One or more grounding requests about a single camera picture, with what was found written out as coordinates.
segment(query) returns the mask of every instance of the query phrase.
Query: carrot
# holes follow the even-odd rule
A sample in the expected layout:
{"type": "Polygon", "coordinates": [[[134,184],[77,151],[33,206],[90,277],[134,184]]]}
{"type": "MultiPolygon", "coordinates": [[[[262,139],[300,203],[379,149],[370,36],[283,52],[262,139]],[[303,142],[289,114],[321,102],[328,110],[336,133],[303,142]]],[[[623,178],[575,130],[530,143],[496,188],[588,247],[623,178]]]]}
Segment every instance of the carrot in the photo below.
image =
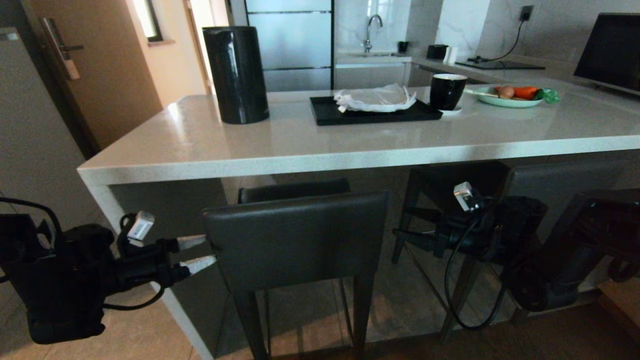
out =
{"type": "Polygon", "coordinates": [[[513,88],[513,97],[519,97],[522,99],[533,100],[536,97],[538,88],[535,86],[523,86],[522,88],[513,88]]]}

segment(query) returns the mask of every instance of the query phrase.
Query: kitchen island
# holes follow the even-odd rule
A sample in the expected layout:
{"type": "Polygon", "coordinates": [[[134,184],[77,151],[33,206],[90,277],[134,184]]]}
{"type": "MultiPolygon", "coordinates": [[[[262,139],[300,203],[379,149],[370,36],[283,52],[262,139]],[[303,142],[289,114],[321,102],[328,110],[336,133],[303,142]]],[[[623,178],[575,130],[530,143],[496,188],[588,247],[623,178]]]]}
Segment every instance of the kitchen island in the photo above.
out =
{"type": "MultiPolygon", "coordinates": [[[[319,127],[309,97],[330,91],[270,93],[271,117],[244,126],[222,123],[215,98],[189,96],[78,171],[115,229],[127,212],[155,214],[151,240],[201,233],[199,209],[233,197],[238,177],[268,183],[271,174],[640,149],[637,98],[551,79],[528,85],[555,88],[563,100],[510,109],[465,94],[462,112],[441,120],[319,127]]],[[[429,88],[412,90],[428,102],[429,88]]],[[[210,358],[227,300],[217,269],[176,284],[163,300],[210,358]]]]}

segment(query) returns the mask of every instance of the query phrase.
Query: green vegetable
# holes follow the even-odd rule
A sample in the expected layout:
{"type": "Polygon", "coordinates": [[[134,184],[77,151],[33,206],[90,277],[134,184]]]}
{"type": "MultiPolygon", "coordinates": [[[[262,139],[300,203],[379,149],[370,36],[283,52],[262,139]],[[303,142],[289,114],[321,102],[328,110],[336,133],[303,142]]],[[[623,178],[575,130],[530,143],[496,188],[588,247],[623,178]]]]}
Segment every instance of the green vegetable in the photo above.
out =
{"type": "Polygon", "coordinates": [[[560,102],[560,96],[558,96],[558,92],[549,88],[539,89],[533,99],[544,99],[547,104],[557,104],[560,102]]]}

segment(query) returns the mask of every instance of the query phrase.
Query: white saucer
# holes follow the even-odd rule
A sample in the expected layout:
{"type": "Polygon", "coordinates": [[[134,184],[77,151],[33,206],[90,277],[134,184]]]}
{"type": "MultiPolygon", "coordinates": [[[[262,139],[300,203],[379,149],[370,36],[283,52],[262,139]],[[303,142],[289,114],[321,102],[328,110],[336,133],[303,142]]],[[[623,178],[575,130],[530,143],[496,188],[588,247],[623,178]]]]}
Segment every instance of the white saucer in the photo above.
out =
{"type": "Polygon", "coordinates": [[[442,116],[455,115],[459,114],[462,111],[461,106],[456,106],[453,110],[439,110],[442,113],[442,116]]]}

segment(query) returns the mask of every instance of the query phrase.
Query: faucet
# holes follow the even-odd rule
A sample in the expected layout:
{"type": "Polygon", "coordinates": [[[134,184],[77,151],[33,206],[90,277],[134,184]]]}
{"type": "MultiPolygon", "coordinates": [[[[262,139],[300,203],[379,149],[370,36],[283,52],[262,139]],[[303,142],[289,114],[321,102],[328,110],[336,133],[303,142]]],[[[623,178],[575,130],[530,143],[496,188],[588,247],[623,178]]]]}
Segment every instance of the faucet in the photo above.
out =
{"type": "Polygon", "coordinates": [[[368,53],[369,51],[371,51],[371,22],[373,21],[373,19],[377,19],[378,20],[378,24],[380,24],[380,27],[382,28],[382,18],[380,17],[380,15],[376,14],[373,15],[371,17],[371,19],[369,19],[369,25],[367,25],[367,40],[364,40],[364,52],[368,53]]]}

